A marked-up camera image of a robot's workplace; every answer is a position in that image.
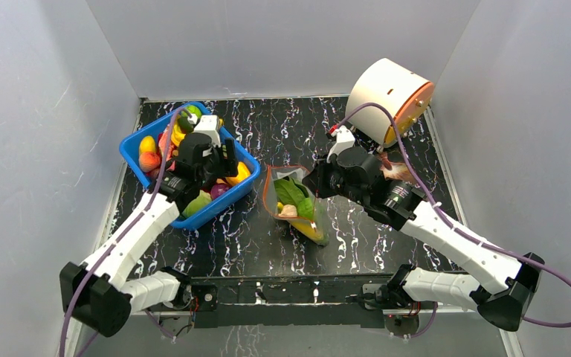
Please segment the white garlic bulb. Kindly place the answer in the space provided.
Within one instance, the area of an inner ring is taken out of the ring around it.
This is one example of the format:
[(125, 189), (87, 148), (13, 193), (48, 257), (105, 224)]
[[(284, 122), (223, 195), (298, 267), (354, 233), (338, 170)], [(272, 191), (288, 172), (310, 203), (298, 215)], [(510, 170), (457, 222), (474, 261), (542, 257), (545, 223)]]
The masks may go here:
[(286, 219), (298, 217), (297, 207), (295, 205), (280, 206), (279, 217), (284, 217)]

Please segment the yellow bell pepper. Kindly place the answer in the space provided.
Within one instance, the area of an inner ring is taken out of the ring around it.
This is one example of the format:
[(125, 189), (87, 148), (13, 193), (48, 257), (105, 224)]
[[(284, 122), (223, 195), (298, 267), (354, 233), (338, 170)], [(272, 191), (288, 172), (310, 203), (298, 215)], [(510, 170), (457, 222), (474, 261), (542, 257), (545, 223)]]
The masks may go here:
[(236, 186), (246, 180), (251, 175), (251, 171), (243, 161), (237, 163), (237, 174), (235, 176), (228, 176), (225, 181), (231, 186)]

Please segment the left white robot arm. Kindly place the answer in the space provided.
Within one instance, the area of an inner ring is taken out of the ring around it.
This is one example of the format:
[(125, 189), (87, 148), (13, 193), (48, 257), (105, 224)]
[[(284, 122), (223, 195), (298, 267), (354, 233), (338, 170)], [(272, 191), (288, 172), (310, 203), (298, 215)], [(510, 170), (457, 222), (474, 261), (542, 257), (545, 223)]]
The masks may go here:
[(178, 154), (165, 163), (141, 202), (93, 254), (66, 263), (59, 273), (65, 318), (75, 318), (104, 337), (112, 337), (133, 312), (166, 302), (173, 309), (191, 303), (188, 277), (166, 268), (142, 280), (128, 276), (145, 250), (170, 226), (203, 187), (238, 173), (233, 138), (219, 143), (203, 132), (190, 133)]

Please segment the clear zip top bag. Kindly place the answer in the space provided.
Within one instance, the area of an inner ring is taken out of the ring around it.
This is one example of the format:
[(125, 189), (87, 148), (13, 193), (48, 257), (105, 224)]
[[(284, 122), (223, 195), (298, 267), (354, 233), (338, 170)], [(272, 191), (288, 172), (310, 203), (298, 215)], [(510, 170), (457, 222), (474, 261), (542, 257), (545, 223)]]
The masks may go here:
[(315, 193), (304, 185), (309, 174), (303, 166), (267, 166), (262, 203), (275, 219), (290, 224), (319, 246), (329, 243), (324, 230), (326, 208)]

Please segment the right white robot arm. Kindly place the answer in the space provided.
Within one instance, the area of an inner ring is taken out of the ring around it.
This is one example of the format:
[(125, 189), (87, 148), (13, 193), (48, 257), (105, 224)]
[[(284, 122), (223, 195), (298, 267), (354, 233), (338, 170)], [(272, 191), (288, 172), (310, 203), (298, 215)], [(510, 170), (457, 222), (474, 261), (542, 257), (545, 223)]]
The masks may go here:
[(540, 262), (538, 256), (518, 259), (488, 249), (484, 238), (466, 239), (458, 231), (462, 225), (438, 214), (423, 190), (386, 179), (381, 162), (361, 147), (323, 155), (303, 184), (319, 199), (342, 196), (359, 204), (376, 222), (420, 240), (463, 269), (449, 274), (401, 268), (386, 287), (395, 306), (437, 301), (474, 310), (505, 331), (519, 329), (541, 275), (528, 262)]

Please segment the green leaf vegetable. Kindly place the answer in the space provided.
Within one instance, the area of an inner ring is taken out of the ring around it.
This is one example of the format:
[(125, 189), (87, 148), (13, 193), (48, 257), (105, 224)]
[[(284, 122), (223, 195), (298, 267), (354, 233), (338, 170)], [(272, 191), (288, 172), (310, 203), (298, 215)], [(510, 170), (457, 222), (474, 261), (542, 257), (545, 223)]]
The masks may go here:
[(298, 217), (314, 221), (314, 203), (307, 188), (292, 177), (274, 181), (278, 200), (283, 205), (295, 205)]

